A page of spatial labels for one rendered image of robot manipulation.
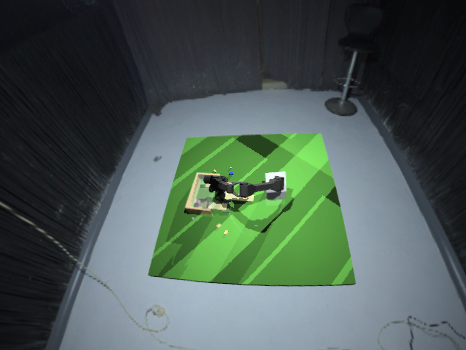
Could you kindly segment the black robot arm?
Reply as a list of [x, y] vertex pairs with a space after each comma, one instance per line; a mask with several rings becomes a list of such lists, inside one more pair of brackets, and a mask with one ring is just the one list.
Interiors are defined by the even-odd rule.
[[[225, 176], [215, 176], [215, 175], [204, 175], [203, 182], [204, 184], [210, 184], [209, 192], [213, 193], [214, 191], [218, 192], [217, 189], [220, 188], [226, 191], [229, 194], [233, 194], [236, 197], [247, 198], [252, 196], [255, 192], [265, 191], [265, 190], [274, 190], [276, 192], [284, 190], [284, 177], [276, 176], [274, 179], [270, 179], [269, 182], [251, 184], [248, 182], [237, 182], [235, 184], [229, 184], [224, 182]], [[234, 192], [234, 185], [240, 184], [240, 195]]]

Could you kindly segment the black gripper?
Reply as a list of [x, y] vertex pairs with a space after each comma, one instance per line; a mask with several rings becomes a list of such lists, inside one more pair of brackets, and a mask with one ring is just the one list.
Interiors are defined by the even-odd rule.
[[[225, 181], [224, 181], [224, 182], [226, 182], [226, 183], [228, 182], [228, 178], [227, 178], [227, 177], [225, 178]], [[216, 200], [216, 201], [224, 201], [224, 198], [225, 198], [225, 193], [224, 193], [224, 192], [225, 192], [225, 191], [222, 190], [222, 189], [220, 189], [220, 188], [218, 188], [217, 190], [219, 190], [219, 191], [218, 191], [217, 194], [215, 195], [215, 200]]]

